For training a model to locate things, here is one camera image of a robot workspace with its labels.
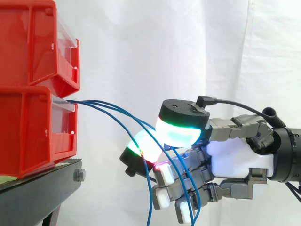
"blue wire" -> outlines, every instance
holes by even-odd
[[[178,157],[180,163],[181,163],[182,166],[184,167],[184,169],[185,169],[185,171],[186,171],[186,173],[187,173],[187,175],[188,175],[188,177],[189,177],[189,179],[190,179],[190,181],[191,181],[191,183],[192,183],[192,185],[193,185],[193,187],[194,187],[194,190],[195,190],[196,193],[197,193],[197,197],[198,197],[198,211],[197,211],[196,216],[194,217],[194,223],[195,223],[195,222],[197,221],[197,218],[198,218],[199,213],[200,213],[200,211],[201,211],[201,196],[200,196],[200,194],[199,194],[199,192],[198,192],[198,187],[196,186],[196,184],[195,184],[195,182],[194,182],[194,180],[193,180],[193,177],[192,177],[192,175],[190,174],[189,170],[187,169],[187,167],[186,167],[186,165],[185,165],[185,163],[184,163],[182,157],[178,154],[178,152],[175,150],[174,147],[171,147],[171,149],[174,151],[175,155]]]
[[[75,101],[75,100],[70,100],[69,102],[71,103],[77,103],[77,104],[82,104],[82,105],[86,105],[86,106],[89,106],[89,107],[92,107],[98,111],[101,111],[105,114],[107,114],[108,116],[110,116],[113,120],[115,120],[120,126],[122,126],[122,128],[125,129],[125,131],[128,133],[128,135],[131,137],[132,141],[134,142],[134,144],[136,145],[136,147],[140,150],[140,147],[139,145],[137,144],[137,142],[135,141],[133,135],[130,133],[130,131],[125,127],[125,125],[119,121],[116,117],[114,117],[112,114],[110,114],[109,112],[99,108],[99,107],[95,107],[91,104],[88,104],[88,103],[85,103],[85,102],[81,102],[81,101]],[[143,163],[144,163],[144,167],[145,167],[145,171],[146,171],[146,178],[147,178],[147,184],[148,184],[148,187],[149,187],[149,192],[150,192],[150,208],[149,208],[149,216],[147,218],[147,226],[150,225],[151,223],[151,214],[152,214],[152,202],[153,202],[153,197],[152,197],[152,189],[151,189],[151,180],[150,180],[150,173],[149,173],[149,169],[147,167],[147,164],[146,164],[146,160],[144,158],[144,156],[141,154],[141,157],[143,159]]]
[[[129,116],[129,115],[127,114],[127,112],[125,112],[124,109],[122,109],[122,108],[118,109],[118,108],[116,108],[116,107],[109,107],[109,106],[107,106],[107,105],[99,104],[99,103],[97,103],[97,102],[95,102],[95,101],[93,101],[93,100],[84,100],[83,102],[88,103],[88,104],[97,105],[97,106],[100,106],[100,107],[105,107],[105,108],[114,110],[114,111],[116,111],[116,112],[120,112],[120,113],[122,113],[122,114],[124,114],[124,115],[126,115],[126,116]],[[143,123],[144,125],[147,125],[148,127],[150,127],[151,129],[156,130],[155,127],[153,127],[152,125],[148,124],[147,122],[145,122],[145,121],[143,121],[143,120],[141,120],[141,119],[138,119],[138,120],[139,120],[141,123]]]
[[[183,181],[183,178],[179,172],[179,169],[177,168],[176,164],[174,163],[174,161],[172,160],[172,158],[169,156],[169,154],[165,151],[165,149],[162,147],[162,145],[156,140],[156,138],[146,129],[146,127],[136,118],[134,117],[131,113],[129,113],[128,111],[126,111],[125,109],[117,106],[117,105],[114,105],[114,104],[111,104],[111,103],[108,103],[108,102],[105,102],[105,101],[101,101],[101,100],[89,100],[89,102],[94,102],[94,103],[102,103],[102,104],[106,104],[106,105],[109,105],[109,106],[112,106],[112,107],[115,107],[123,112],[125,112],[127,114],[127,116],[131,117],[132,119],[134,119],[150,136],[151,138],[157,143],[157,145],[162,149],[162,151],[164,152],[164,154],[167,156],[167,158],[169,159],[169,161],[171,162],[171,164],[173,165],[176,173],[178,174],[179,176],[179,179],[180,179],[180,182],[182,184],[182,187],[184,189],[184,193],[185,193],[185,197],[186,197],[186,200],[187,200],[187,203],[188,203],[188,208],[189,208],[189,213],[190,213],[190,218],[191,218],[191,225],[194,226],[194,219],[193,219],[193,213],[192,213],[192,208],[191,208],[191,205],[190,205],[190,197],[188,195],[188,192],[187,192],[187,189],[186,189],[186,186],[185,186],[185,183]]]

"screw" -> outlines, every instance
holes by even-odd
[[[76,169],[74,172],[74,181],[83,182],[86,178],[86,171],[84,169]]]

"led light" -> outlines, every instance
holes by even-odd
[[[164,145],[164,142],[162,141],[162,139],[160,139],[156,131],[152,129],[149,129],[148,131],[151,132],[151,134],[158,140],[158,142],[162,146]],[[137,133],[134,139],[138,143],[141,151],[143,152],[144,158],[147,161],[154,163],[158,160],[159,156],[162,153],[162,150],[145,130],[142,130],[139,133]],[[141,156],[139,149],[136,147],[133,141],[128,143],[127,147],[137,155]]]
[[[172,147],[190,147],[201,135],[200,129],[178,127],[158,118],[156,132],[164,143]]]

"stacked storage bin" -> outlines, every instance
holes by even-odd
[[[23,178],[76,154],[79,41],[52,0],[0,0],[0,176]]]

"white backdrop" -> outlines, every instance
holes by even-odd
[[[274,107],[301,128],[301,14],[296,0],[57,0],[80,40],[81,90],[155,124],[165,99],[209,95],[262,110]],[[247,113],[210,108],[212,117]],[[119,117],[133,134],[140,128]],[[79,107],[78,154],[86,181],[61,207],[58,226],[142,226],[149,194],[119,156],[129,137],[106,115]],[[224,198],[205,206],[197,226],[300,225],[300,204],[277,182],[253,201]],[[174,207],[151,225],[178,225]]]

